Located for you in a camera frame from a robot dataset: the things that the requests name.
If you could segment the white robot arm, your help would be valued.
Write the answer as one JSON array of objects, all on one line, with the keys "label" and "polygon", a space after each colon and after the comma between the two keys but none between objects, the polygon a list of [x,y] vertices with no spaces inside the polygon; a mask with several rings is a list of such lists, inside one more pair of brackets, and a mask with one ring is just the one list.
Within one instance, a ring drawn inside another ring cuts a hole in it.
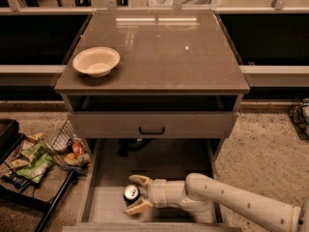
[{"label": "white robot arm", "polygon": [[195,221],[208,223],[211,203],[218,203],[269,232],[309,232],[309,201],[297,207],[223,184],[200,173],[183,181],[151,179],[131,175],[123,191],[124,213],[133,216],[151,208],[176,208],[191,214]]}]

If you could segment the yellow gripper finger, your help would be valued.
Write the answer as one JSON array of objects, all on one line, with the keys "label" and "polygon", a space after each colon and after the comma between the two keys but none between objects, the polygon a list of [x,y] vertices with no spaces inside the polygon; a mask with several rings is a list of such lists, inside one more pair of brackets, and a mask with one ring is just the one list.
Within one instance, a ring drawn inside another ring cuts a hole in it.
[{"label": "yellow gripper finger", "polygon": [[151,178],[149,178],[147,176],[143,176],[143,175],[131,175],[129,177],[129,179],[133,183],[135,183],[135,184],[137,184],[137,185],[139,185],[143,188],[147,188],[149,186],[149,184],[152,182]]},{"label": "yellow gripper finger", "polygon": [[154,205],[144,197],[140,197],[138,200],[136,200],[133,204],[127,206],[124,209],[124,213],[133,216],[137,214],[142,214],[150,210]]}]

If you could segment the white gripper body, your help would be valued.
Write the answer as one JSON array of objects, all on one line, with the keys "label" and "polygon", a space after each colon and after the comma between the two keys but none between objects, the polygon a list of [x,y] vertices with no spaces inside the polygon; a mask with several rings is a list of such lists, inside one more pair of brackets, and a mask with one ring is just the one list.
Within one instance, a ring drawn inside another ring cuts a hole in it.
[{"label": "white gripper body", "polygon": [[156,208],[180,208],[186,198],[184,181],[154,179],[147,189],[148,199]]}]

